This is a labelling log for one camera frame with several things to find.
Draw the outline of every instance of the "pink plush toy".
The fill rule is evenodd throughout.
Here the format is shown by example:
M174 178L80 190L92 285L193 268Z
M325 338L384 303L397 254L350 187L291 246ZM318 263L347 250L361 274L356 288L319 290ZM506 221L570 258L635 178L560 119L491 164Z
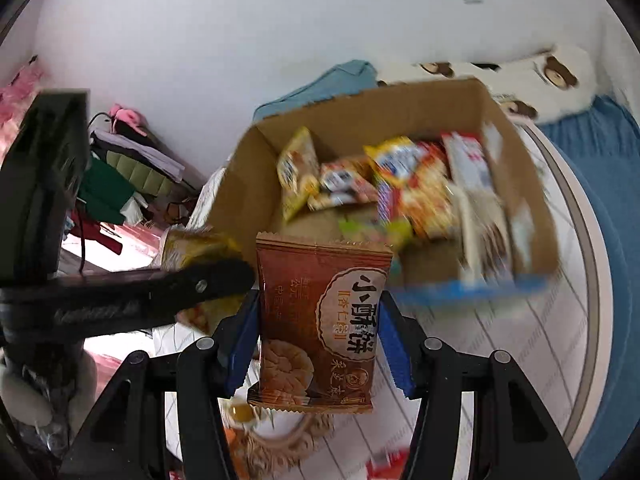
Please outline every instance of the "pink plush toy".
M115 133L116 121L123 121L131 126L137 133L146 137L146 132L140 128L140 126L146 124L145 118L137 111L123 108L116 103L109 110L109 115L113 118L113 124L111 125L112 134Z

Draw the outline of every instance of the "red garment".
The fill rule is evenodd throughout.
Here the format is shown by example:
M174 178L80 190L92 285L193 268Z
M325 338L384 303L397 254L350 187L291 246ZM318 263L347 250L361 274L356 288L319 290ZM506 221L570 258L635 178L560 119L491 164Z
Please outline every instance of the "red garment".
M69 231L73 236L78 238L82 237L80 231L80 219L78 218L78 211L74 209L71 213L71 219L74 221L74 228ZM82 230L84 231L85 240L95 240L100 245L105 246L108 250L113 251L116 254L122 253L122 244L100 232L100 224L93 218L90 218L85 213L82 213Z

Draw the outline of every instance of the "red object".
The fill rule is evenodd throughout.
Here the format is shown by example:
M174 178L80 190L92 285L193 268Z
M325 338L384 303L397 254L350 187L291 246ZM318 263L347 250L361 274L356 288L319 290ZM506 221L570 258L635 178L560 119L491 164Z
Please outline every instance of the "red object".
M398 480L408 456L408 447L377 453L367 462L367 480Z
M78 218L78 210L74 209L71 213L71 219L74 221L74 228L69 231L73 236L78 238L84 234L85 240L95 240L100 245L105 246L108 250L116 254L122 253L122 244L100 232L100 224L85 213L82 213L82 231L80 230L80 219Z

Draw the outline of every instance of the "cartoon bear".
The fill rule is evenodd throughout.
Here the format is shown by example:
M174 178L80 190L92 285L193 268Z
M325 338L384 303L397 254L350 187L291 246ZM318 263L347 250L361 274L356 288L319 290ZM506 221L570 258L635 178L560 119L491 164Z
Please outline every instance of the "cartoon bear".
M521 115L534 120L538 117L538 111L533 106L529 106L523 101L503 101L500 103L500 107L506 113Z
M455 76L453 69L451 68L451 63L448 62L420 63L420 66L430 74L440 74L444 77Z
M578 86L578 79L569 69L560 63L555 56L546 58L546 65L542 72L549 82L561 90L568 90Z

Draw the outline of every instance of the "blue fabric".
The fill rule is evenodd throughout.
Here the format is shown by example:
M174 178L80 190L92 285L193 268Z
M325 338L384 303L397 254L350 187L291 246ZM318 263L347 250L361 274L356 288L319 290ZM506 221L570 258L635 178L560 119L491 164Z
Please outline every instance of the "blue fabric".
M367 61L354 59L334 66L308 85L259 106L254 112L254 122L339 94L357 94L376 86L376 69Z
M580 453L582 480L606 471L640 418L640 129L609 97L587 112L540 126L584 187L607 246L613 343L598 414Z

